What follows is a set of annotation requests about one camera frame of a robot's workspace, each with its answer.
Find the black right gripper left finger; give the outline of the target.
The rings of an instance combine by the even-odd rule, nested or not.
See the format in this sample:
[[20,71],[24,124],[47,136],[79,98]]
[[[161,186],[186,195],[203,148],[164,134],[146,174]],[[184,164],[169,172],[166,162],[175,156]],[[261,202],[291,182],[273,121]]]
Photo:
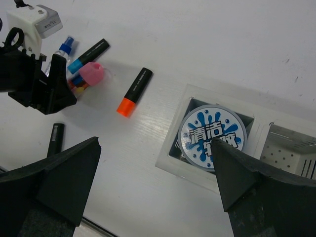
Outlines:
[[98,137],[0,175],[2,237],[71,237],[101,155]]

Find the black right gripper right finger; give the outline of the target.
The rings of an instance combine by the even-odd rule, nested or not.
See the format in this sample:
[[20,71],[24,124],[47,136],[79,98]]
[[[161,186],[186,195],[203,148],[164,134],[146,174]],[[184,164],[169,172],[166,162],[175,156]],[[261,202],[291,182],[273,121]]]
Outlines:
[[223,209],[236,237],[314,237],[316,182],[211,143]]

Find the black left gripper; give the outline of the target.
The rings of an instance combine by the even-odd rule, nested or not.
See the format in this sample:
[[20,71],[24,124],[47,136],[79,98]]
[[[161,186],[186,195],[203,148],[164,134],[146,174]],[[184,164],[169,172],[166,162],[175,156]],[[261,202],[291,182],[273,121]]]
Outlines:
[[0,48],[0,91],[25,107],[54,114],[77,103],[66,79],[66,59],[53,54],[47,77],[41,71],[46,56],[19,50],[24,42],[22,29],[13,27]]

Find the pink cap clear tube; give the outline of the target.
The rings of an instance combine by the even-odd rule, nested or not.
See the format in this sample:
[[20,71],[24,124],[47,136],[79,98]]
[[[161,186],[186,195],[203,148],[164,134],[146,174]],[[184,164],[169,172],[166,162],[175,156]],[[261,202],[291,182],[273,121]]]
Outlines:
[[79,99],[92,86],[100,85],[112,77],[111,72],[97,62],[89,62],[67,79],[68,87]]

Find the pink cap black highlighter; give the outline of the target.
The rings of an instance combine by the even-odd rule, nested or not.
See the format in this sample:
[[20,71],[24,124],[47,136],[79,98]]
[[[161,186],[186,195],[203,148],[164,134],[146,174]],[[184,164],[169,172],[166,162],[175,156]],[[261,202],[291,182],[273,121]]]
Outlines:
[[47,157],[58,154],[62,151],[64,139],[65,125],[63,123],[55,123],[52,128]]

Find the orange cap black highlighter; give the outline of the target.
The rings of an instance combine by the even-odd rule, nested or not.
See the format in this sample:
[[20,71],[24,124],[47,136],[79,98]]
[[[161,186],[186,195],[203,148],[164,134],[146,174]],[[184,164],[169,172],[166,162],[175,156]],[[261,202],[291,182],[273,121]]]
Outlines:
[[153,72],[151,70],[141,69],[117,108],[119,114],[124,117],[129,117],[132,114],[152,76]]

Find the blue slime jar printed lid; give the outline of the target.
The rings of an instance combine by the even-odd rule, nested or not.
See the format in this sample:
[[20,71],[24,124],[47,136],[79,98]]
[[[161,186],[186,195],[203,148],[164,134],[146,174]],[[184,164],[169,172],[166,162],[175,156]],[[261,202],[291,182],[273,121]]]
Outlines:
[[182,155],[193,166],[214,172],[212,141],[221,139],[243,150],[247,143],[246,127],[232,110],[215,104],[199,106],[182,120],[178,141]]

